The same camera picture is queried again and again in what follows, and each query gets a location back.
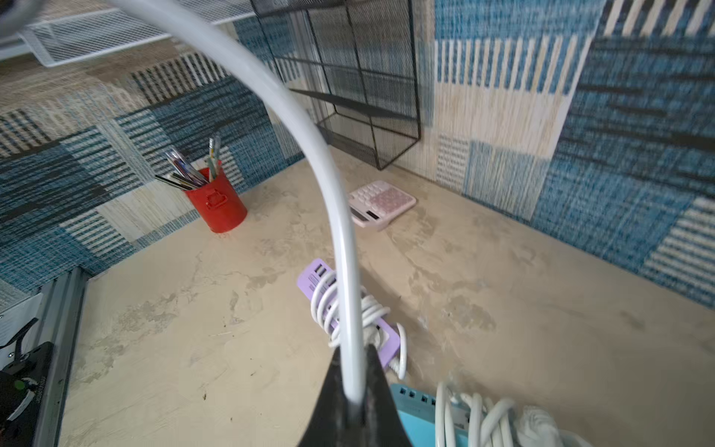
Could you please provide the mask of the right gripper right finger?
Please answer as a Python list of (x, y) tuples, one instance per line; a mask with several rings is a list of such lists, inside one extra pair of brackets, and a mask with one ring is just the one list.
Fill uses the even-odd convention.
[(377, 349), (366, 346), (366, 392), (361, 428), (362, 446), (411, 446), (400, 422)]

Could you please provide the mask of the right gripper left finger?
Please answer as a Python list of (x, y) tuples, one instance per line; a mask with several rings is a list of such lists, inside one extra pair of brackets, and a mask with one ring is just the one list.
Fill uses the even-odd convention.
[(348, 446), (347, 400), (344, 396), (341, 366), (340, 349), (336, 348), (314, 411), (298, 446)]

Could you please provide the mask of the pink calculator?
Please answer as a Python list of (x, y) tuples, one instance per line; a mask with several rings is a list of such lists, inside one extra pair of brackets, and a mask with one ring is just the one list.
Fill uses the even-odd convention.
[(393, 184), (375, 181), (349, 193), (348, 203), (355, 225), (381, 231), (411, 210), (417, 199)]

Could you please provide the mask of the red pen cup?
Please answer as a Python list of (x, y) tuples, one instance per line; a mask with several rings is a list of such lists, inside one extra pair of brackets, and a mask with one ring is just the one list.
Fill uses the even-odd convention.
[(213, 233), (226, 233), (241, 225), (248, 216), (247, 208), (224, 171), (212, 182), (185, 194)]

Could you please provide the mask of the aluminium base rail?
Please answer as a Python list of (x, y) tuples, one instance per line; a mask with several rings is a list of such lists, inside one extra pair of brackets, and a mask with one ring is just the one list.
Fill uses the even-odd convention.
[(89, 274), (76, 267), (1, 312), (1, 444), (57, 446)]

